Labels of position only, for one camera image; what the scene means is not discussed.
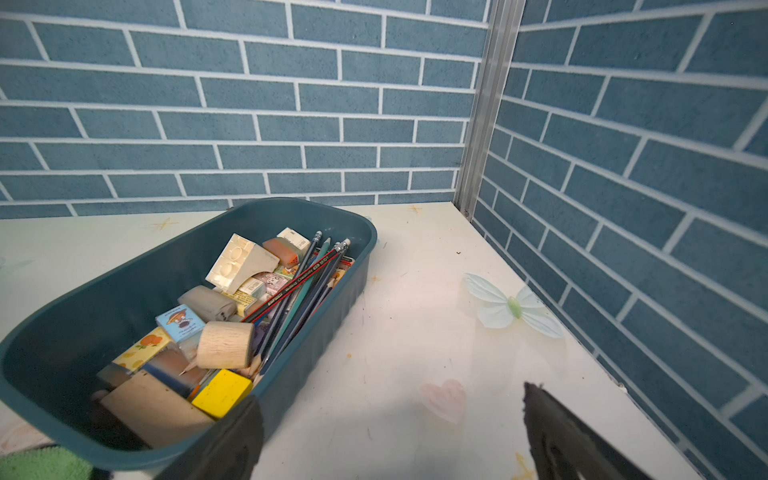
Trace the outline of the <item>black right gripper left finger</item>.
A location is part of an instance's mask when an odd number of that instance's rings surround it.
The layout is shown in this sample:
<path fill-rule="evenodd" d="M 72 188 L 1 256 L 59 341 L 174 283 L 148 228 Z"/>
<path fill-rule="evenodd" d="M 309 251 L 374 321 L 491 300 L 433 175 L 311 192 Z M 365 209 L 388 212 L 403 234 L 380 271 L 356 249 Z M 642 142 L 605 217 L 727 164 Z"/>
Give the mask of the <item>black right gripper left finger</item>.
<path fill-rule="evenodd" d="M 264 445 L 264 419 L 258 400 L 247 396 L 158 479 L 249 479 Z"/>

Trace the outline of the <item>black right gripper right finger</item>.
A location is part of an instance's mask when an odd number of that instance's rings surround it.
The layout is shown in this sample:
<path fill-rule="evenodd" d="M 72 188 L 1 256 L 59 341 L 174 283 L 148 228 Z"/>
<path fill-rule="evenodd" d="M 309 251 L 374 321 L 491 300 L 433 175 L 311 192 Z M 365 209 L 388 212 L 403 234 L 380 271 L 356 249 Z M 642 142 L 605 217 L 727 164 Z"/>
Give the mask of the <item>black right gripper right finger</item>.
<path fill-rule="evenodd" d="M 523 402 L 530 453 L 540 479 L 650 479 L 543 388 L 525 383 Z"/>

